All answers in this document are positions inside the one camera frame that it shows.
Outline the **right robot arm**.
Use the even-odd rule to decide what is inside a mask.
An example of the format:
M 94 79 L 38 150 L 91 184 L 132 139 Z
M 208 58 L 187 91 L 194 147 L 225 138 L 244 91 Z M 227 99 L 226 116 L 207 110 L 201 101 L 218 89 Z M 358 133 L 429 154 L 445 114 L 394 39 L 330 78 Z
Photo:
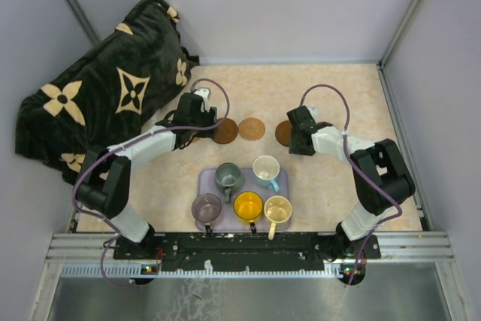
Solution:
M 390 216 L 402 213 L 401 205 L 416 187 L 398 145 L 390 138 L 367 141 L 317 122 L 315 110 L 297 107 L 287 113 L 291 125 L 289 152 L 312 156 L 321 153 L 351 166 L 358 203 L 338 223 L 334 236 L 337 257 L 353 257 L 368 233 Z

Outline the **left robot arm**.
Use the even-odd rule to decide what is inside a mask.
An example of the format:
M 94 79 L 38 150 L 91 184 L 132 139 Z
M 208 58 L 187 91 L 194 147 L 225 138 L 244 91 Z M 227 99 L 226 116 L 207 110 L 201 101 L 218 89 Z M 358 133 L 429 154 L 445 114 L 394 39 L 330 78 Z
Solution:
M 116 232 L 118 257 L 145 259 L 155 253 L 154 228 L 129 205 L 131 175 L 157 156 L 187 147 L 194 137 L 213 138 L 217 109 L 209 105 L 209 98 L 208 88 L 185 93 L 177 109 L 148 132 L 88 150 L 71 203 L 76 211 L 106 222 Z

